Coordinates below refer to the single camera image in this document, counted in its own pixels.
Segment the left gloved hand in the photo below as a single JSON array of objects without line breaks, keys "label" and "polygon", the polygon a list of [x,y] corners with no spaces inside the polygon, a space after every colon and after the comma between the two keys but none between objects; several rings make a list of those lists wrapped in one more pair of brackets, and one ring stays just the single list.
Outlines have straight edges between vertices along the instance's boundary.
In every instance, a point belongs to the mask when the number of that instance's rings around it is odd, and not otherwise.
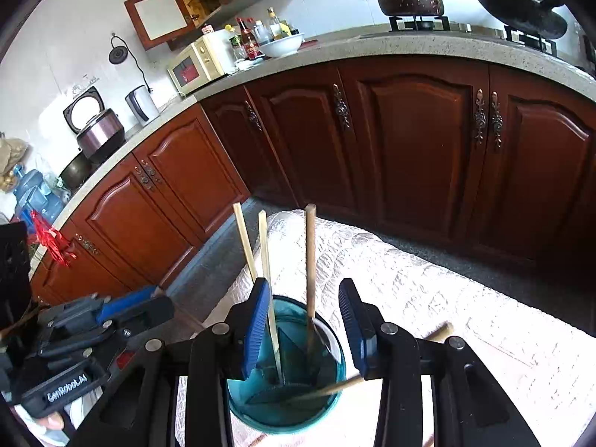
[{"label": "left gloved hand", "polygon": [[97,387],[95,390],[86,393],[85,396],[74,400],[71,404],[67,404],[64,410],[54,412],[41,419],[34,419],[20,405],[13,407],[12,410],[42,445],[67,446],[70,442],[67,435],[67,421],[70,421],[74,429],[77,430],[89,414],[89,411],[98,402],[102,393],[103,388]]}]

